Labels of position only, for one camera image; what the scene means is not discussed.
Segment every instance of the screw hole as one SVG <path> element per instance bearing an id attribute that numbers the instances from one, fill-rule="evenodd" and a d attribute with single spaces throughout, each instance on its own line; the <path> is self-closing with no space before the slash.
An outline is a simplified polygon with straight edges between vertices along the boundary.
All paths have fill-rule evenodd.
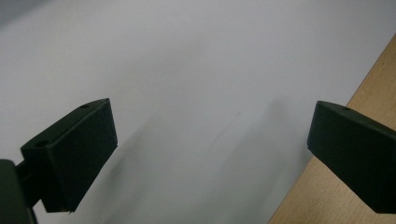
<path id="1" fill-rule="evenodd" d="M 50 141 L 47 140 L 43 140 L 43 141 L 39 141 L 35 144 L 35 147 L 44 147 L 46 146 Z"/>

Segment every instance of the black clamp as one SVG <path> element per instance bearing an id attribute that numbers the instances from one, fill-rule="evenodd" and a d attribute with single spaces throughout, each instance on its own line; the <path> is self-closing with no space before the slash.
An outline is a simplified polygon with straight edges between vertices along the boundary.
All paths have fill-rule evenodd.
<path id="1" fill-rule="evenodd" d="M 396 214 L 396 132 L 359 112 L 317 103 L 308 148 L 377 213 Z"/>
<path id="2" fill-rule="evenodd" d="M 25 160 L 0 160 L 0 223 L 37 223 L 32 207 L 74 212 L 117 147 L 108 99 L 78 107 L 27 142 Z"/>

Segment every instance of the black plastic part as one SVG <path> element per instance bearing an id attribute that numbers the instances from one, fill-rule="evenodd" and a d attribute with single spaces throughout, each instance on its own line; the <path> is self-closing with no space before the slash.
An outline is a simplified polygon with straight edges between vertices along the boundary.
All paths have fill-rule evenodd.
<path id="1" fill-rule="evenodd" d="M 377 213 L 396 213 L 396 132 L 353 109 L 317 103 L 308 148 Z"/>
<path id="2" fill-rule="evenodd" d="M 33 207 L 47 189 L 47 182 L 36 177 L 25 161 L 18 164 L 16 168 L 26 204 Z"/>
<path id="3" fill-rule="evenodd" d="M 29 203 L 38 194 L 47 212 L 74 212 L 116 147 L 108 99 L 75 109 L 21 148 L 34 182 L 42 183 L 26 193 Z"/>
<path id="4" fill-rule="evenodd" d="M 32 209 L 27 205 L 17 170 L 12 161 L 0 160 L 0 223 L 36 223 Z"/>

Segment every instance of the wooden surface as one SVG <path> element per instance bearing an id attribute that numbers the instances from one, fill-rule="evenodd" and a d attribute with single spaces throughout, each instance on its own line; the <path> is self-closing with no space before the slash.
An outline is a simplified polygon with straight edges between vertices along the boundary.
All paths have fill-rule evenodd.
<path id="1" fill-rule="evenodd" d="M 347 106 L 396 130 L 396 36 Z M 376 214 L 313 157 L 270 223 L 396 223 L 396 215 Z"/>

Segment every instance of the white surface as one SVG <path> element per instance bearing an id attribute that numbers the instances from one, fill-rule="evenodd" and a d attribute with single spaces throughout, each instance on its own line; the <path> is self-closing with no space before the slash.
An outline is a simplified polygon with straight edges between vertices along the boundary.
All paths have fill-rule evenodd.
<path id="1" fill-rule="evenodd" d="M 30 138 L 109 97 L 119 149 L 75 214 L 40 203 L 40 223 L 265 223 L 309 158 L 316 100 L 347 103 L 393 36 L 395 9 L 368 0 L 14 7 L 0 18 L 0 158 L 20 162 Z"/>

